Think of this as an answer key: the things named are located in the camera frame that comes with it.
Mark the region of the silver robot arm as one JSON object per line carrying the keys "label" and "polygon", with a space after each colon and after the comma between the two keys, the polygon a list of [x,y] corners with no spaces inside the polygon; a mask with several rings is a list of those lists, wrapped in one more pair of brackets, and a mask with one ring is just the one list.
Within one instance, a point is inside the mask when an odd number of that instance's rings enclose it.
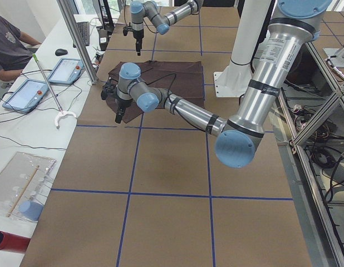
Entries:
{"label": "silver robot arm", "polygon": [[144,112],[158,107],[179,115],[200,131],[214,135],[215,154],[224,165],[241,168],[248,165],[264,136],[266,120],[301,47],[319,36],[320,22],[329,1],[278,1],[268,30],[266,47],[248,82],[237,113],[223,119],[165,88],[153,88],[141,78],[140,67],[124,63],[114,90],[118,109],[116,122],[135,102]]}
{"label": "silver robot arm", "polygon": [[144,38],[144,19],[147,18],[155,27],[156,32],[164,35],[169,28],[179,20],[189,16],[197,15],[204,1],[191,0],[182,6],[175,8],[167,14],[160,14],[155,1],[139,2],[132,1],[130,5],[131,22],[123,29],[124,36],[132,32],[135,38],[135,49],[138,56],[141,55],[142,40]]}

